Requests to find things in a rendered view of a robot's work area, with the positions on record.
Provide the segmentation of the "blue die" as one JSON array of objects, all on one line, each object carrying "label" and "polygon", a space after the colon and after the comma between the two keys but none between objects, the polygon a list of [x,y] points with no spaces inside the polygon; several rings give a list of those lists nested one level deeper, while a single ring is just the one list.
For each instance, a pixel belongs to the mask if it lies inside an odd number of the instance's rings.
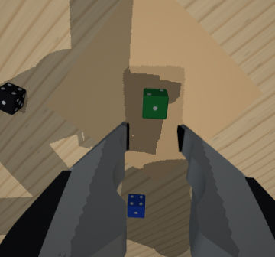
[{"label": "blue die", "polygon": [[128,195],[128,217],[144,218],[145,214],[145,195]]}]

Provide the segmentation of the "black die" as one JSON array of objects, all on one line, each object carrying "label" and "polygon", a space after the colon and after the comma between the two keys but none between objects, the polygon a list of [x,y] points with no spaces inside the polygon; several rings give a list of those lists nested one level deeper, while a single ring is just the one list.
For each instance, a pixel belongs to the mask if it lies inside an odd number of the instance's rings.
[{"label": "black die", "polygon": [[0,110],[14,115],[24,105],[26,90],[12,83],[0,86]]}]

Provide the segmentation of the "tan square mat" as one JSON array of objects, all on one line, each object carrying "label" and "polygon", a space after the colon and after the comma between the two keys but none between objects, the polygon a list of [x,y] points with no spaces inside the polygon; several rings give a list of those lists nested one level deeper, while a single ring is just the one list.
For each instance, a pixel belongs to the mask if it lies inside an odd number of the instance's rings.
[{"label": "tan square mat", "polygon": [[[142,117],[166,89],[166,119]],[[177,126],[207,142],[263,93],[176,0],[122,0],[47,106],[100,142],[129,123],[125,161],[156,182],[186,158]]]}]

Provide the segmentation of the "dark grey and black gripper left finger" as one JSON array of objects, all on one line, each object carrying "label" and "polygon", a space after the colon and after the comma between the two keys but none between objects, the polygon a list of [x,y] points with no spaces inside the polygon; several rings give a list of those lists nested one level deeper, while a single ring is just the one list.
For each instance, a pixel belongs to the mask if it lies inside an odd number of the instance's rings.
[{"label": "dark grey and black gripper left finger", "polygon": [[0,257],[125,257],[129,123],[122,122],[29,206],[0,244]]}]

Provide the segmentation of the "green die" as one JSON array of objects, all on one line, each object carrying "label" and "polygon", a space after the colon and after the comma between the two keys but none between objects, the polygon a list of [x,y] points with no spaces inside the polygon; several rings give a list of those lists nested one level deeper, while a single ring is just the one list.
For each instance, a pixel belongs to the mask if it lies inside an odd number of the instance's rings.
[{"label": "green die", "polygon": [[144,119],[166,119],[169,97],[166,89],[144,89]]}]

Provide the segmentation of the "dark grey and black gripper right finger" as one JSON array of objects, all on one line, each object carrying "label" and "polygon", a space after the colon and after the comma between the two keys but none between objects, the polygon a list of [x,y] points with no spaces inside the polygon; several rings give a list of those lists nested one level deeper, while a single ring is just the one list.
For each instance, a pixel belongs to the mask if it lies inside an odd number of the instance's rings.
[{"label": "dark grey and black gripper right finger", "polygon": [[177,126],[177,138],[192,187],[191,256],[275,257],[272,196],[187,126]]}]

